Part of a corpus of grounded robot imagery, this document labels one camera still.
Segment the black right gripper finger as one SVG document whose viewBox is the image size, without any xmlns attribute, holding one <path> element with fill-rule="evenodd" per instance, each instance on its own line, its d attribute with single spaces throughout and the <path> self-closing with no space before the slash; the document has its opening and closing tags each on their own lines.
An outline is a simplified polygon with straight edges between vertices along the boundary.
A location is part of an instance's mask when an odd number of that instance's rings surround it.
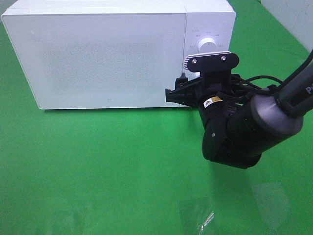
<svg viewBox="0 0 313 235">
<path fill-rule="evenodd" d="M 189 107 L 197 107 L 196 90 L 202 82 L 200 77 L 189 80 L 185 73 L 182 73 L 175 80 L 175 89 L 165 89 L 165 101 L 185 105 Z"/>
</svg>

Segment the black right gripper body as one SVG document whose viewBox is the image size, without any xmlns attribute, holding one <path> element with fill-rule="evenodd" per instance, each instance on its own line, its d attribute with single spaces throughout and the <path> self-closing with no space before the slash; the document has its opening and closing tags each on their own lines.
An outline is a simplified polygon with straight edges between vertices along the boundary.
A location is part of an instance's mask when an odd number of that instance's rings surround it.
<svg viewBox="0 0 313 235">
<path fill-rule="evenodd" d="M 197 107 L 201 122 L 207 128 L 210 122 L 224 122 L 240 107 L 236 94 L 240 81 L 232 69 L 239 63 L 239 57 L 229 51 L 189 55 L 184 67 L 190 72 L 198 72 L 202 82 L 196 90 Z"/>
</svg>

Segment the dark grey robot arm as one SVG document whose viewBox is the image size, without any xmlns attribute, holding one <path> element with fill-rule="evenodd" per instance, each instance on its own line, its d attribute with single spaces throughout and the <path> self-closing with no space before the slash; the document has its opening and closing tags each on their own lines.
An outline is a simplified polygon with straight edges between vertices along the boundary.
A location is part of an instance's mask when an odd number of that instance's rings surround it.
<svg viewBox="0 0 313 235">
<path fill-rule="evenodd" d="M 238 55 L 229 51 L 189 55 L 184 67 L 199 77 L 189 80 L 182 74 L 165 97 L 199 110 L 207 160 L 246 169 L 302 129 L 304 115 L 313 108 L 313 57 L 265 88 L 233 74 L 238 63 Z"/>
</svg>

